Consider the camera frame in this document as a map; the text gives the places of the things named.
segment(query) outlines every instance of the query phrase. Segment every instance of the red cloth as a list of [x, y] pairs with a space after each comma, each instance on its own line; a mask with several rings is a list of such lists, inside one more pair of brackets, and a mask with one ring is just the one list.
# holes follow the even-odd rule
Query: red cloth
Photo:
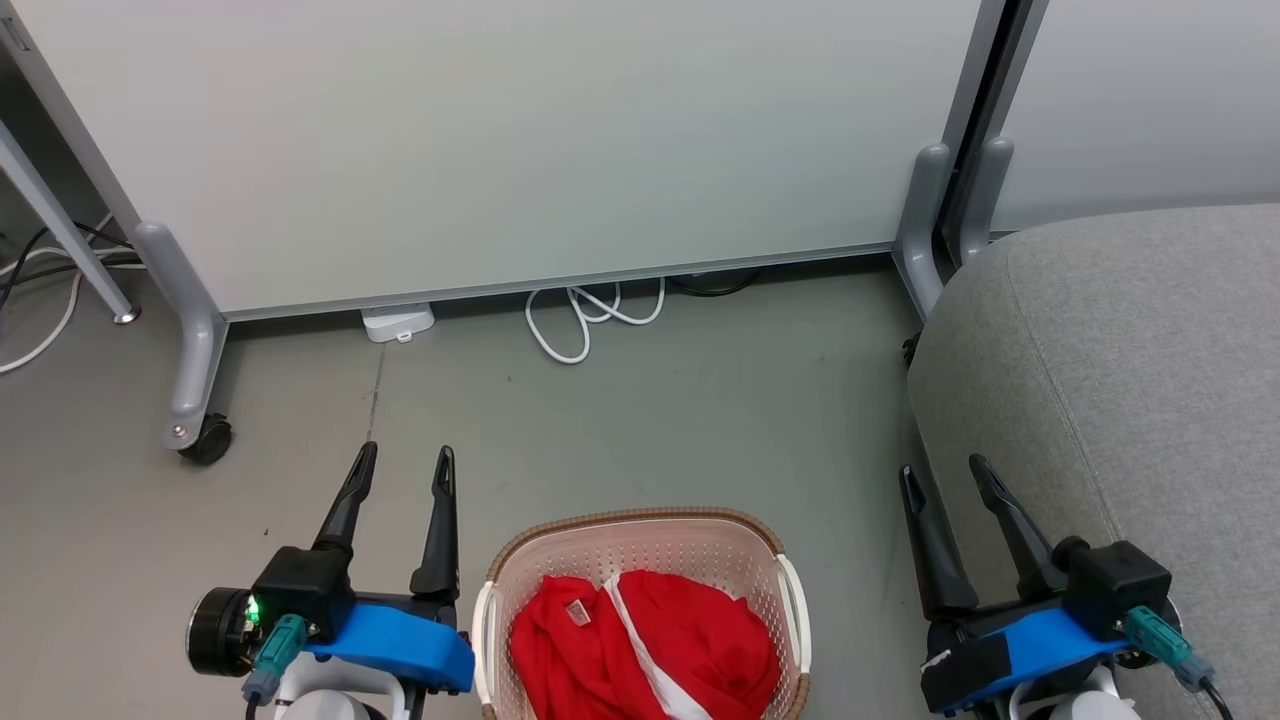
[[[625, 573], [618, 591], [654, 662], [713, 720], [758, 720], [781, 678], [768, 628], [742, 600], [677, 575]], [[568, 606], [580, 601], [590, 623]], [[511, 657], [538, 720], [666, 720], [617, 609], [576, 578], [543, 578]]]

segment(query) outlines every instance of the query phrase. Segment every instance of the white stripe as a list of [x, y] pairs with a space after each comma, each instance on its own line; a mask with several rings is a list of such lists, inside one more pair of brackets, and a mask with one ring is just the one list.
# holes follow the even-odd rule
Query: white stripe
[[712, 720], [712, 716], [703, 710], [703, 706], [698, 705], [685, 688], [680, 687], [671, 675], [666, 674], [658, 664], [653, 661], [653, 656], [649, 655], [649, 648], [644, 646], [644, 641], [640, 639], [640, 634], [636, 633], [635, 625], [631, 624], [631, 615], [627, 612], [627, 606], [622, 601], [622, 592], [618, 591], [618, 578], [621, 575], [613, 575], [604, 582], [604, 592], [609, 593], [609, 600], [613, 601], [613, 607], [618, 610], [618, 618], [622, 619], [622, 625], [627, 629], [627, 637], [631, 638], [631, 647], [636, 652], [636, 660], [640, 661], [640, 670], [644, 671], [645, 678], [649, 680], [649, 687], [653, 688], [653, 694], [658, 697], [658, 705], [662, 706], [662, 711], [667, 714], [672, 720]]

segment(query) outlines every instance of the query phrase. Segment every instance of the caster wheel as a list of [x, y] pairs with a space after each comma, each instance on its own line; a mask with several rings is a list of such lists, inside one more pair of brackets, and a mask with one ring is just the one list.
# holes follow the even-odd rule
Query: caster wheel
[[902, 360], [906, 361], [908, 368], [911, 366], [911, 360], [915, 360], [915, 346], [919, 342], [920, 333], [915, 333], [914, 336], [906, 338], [906, 342], [902, 343]]
[[178, 451], [187, 460], [196, 465], [212, 465], [227, 454], [232, 445], [232, 424], [227, 421], [227, 415], [209, 413], [200, 425], [200, 434], [196, 442]]

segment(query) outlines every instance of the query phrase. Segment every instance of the gray metal leg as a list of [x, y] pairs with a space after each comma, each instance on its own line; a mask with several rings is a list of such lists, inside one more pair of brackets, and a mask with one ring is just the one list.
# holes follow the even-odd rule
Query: gray metal leg
[[982, 145], [968, 206], [961, 211], [959, 238], [952, 249], [951, 256], [956, 263], [964, 265], [991, 245], [991, 219], [996, 215], [996, 202], [1012, 158], [1014, 141], [1007, 137], [993, 137]]
[[947, 186], [950, 160], [951, 150], [942, 143], [929, 145], [915, 156], [915, 169], [893, 241], [893, 263], [920, 318], [929, 316], [942, 293], [942, 277], [933, 264], [933, 224]]
[[132, 323], [138, 316], [138, 307], [129, 304], [111, 275], [106, 274], [106, 268], [90, 249], [81, 231], [76, 228], [76, 223], [67, 217], [67, 210], [63, 210], [61, 204], [54, 197], [52, 191], [45, 184], [44, 178], [31, 164], [31, 159], [22, 151], [18, 141], [14, 140], [13, 133], [4, 123], [0, 123], [0, 168], [54, 233], [79, 270], [84, 273], [93, 290], [102, 296], [102, 301], [115, 315], [115, 323], [118, 325]]
[[182, 320], [182, 356], [169, 407], [172, 418], [164, 433], [165, 446], [182, 450], [196, 442], [204, 423], [227, 341], [227, 320], [169, 228], [141, 223], [136, 233], [134, 242], [145, 255], [147, 270]]

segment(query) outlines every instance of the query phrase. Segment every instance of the black cable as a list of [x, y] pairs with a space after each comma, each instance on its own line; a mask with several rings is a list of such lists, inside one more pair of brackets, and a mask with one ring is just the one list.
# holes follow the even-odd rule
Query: black cable
[[1222, 693], [1217, 692], [1217, 688], [1213, 687], [1213, 680], [1204, 678], [1201, 680], [1201, 687], [1208, 693], [1208, 698], [1213, 701], [1213, 706], [1217, 707], [1217, 714], [1222, 716], [1222, 720], [1235, 720], [1235, 716], [1231, 715], [1231, 708], [1222, 700]]
[[760, 273], [763, 273], [763, 272], [764, 270], [755, 270], [754, 273], [751, 273], [750, 275], [748, 275], [746, 279], [744, 279], [742, 282], [740, 282], [740, 283], [737, 283], [737, 284], [735, 284], [732, 287], [723, 288], [723, 290], [703, 290], [700, 287], [691, 287], [691, 286], [687, 286], [687, 284], [685, 284], [685, 283], [682, 283], [682, 282], [680, 282], [680, 281], [677, 281], [675, 278], [667, 278], [667, 282], [671, 283], [671, 284], [673, 284], [673, 286], [676, 286], [676, 287], [678, 287], [686, 295], [692, 295], [694, 297], [724, 297], [726, 295], [733, 295], [735, 292], [737, 292], [737, 291], [745, 288], [746, 286], [754, 283], [760, 277]]
[[31, 255], [31, 250], [36, 247], [36, 243], [40, 242], [40, 238], [45, 237], [46, 232], [49, 232], [49, 228], [40, 228], [40, 232], [37, 232], [36, 236], [31, 238], [31, 242], [27, 243], [27, 247], [22, 249], [22, 255], [18, 255], [18, 261], [13, 264], [13, 272], [9, 273], [9, 279], [5, 281], [4, 288], [0, 290], [0, 310], [4, 309], [4, 304], [9, 300], [9, 292], [13, 291], [13, 286], [18, 284], [17, 282], [18, 273], [20, 273], [22, 266], [27, 264], [27, 255]]
[[119, 240], [119, 238], [114, 238], [114, 237], [106, 234], [105, 232], [102, 232], [102, 231], [92, 227], [92, 225], [86, 225], [84, 223], [72, 223], [72, 224], [74, 224], [76, 227], [78, 227], [82, 231], [87, 232], [90, 234], [90, 240], [93, 240], [93, 236], [97, 236], [97, 237], [101, 237], [102, 240], [110, 242], [111, 245], [118, 245], [120, 247], [128, 247], [129, 250], [133, 250], [133, 246], [129, 245], [128, 242], [124, 242], [123, 240]]
[[[138, 258], [108, 258], [102, 260], [102, 266], [111, 268], [115, 265], [136, 265], [141, 261], [142, 260]], [[38, 281], [40, 278], [47, 278], [49, 275], [55, 275], [58, 273], [65, 273], [68, 270], [78, 270], [78, 269], [79, 268], [76, 265], [59, 265], [56, 268], [49, 268], [47, 270], [40, 270], [38, 273], [31, 273], [29, 275], [18, 278], [18, 281], [14, 282], [13, 284], [19, 286], [26, 282]]]

